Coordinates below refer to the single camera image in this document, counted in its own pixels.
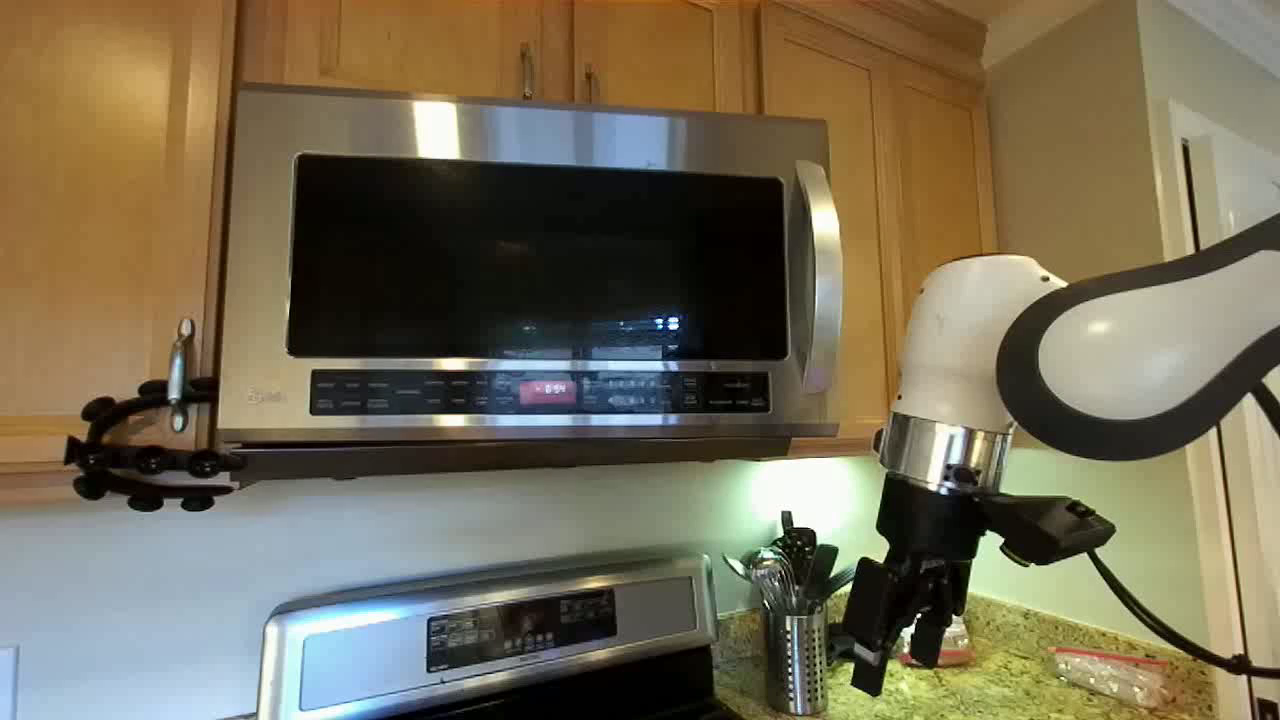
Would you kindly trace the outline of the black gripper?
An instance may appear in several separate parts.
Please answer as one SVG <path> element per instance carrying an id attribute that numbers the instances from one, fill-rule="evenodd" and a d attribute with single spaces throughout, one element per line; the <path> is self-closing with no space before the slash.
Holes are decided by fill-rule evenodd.
<path id="1" fill-rule="evenodd" d="M 903 585 L 928 574 L 928 599 L 916 616 L 910 655 L 932 665 L 952 616 L 963 616 L 969 574 L 983 516 L 969 497 L 938 497 L 899 477 L 885 480 L 877 531 L 888 540 L 885 559 L 860 559 L 843 603 L 853 683 L 868 695 L 885 687 L 888 655 L 903 618 Z"/>

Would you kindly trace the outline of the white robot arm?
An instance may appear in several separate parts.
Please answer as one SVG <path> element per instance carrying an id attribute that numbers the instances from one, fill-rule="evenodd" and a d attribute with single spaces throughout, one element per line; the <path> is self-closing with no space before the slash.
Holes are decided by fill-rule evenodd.
<path id="1" fill-rule="evenodd" d="M 1275 363 L 1275 215 L 1202 250 L 1080 284 L 1026 255 L 934 268 L 910 304 L 877 441 L 888 552 L 853 574 L 853 683 L 881 690 L 894 655 L 938 660 L 983 536 L 1017 565 L 1090 559 L 1110 540 L 1080 498 L 1001 486 L 1017 437 L 1085 460 L 1169 454 L 1236 405 L 1272 409 Z"/>

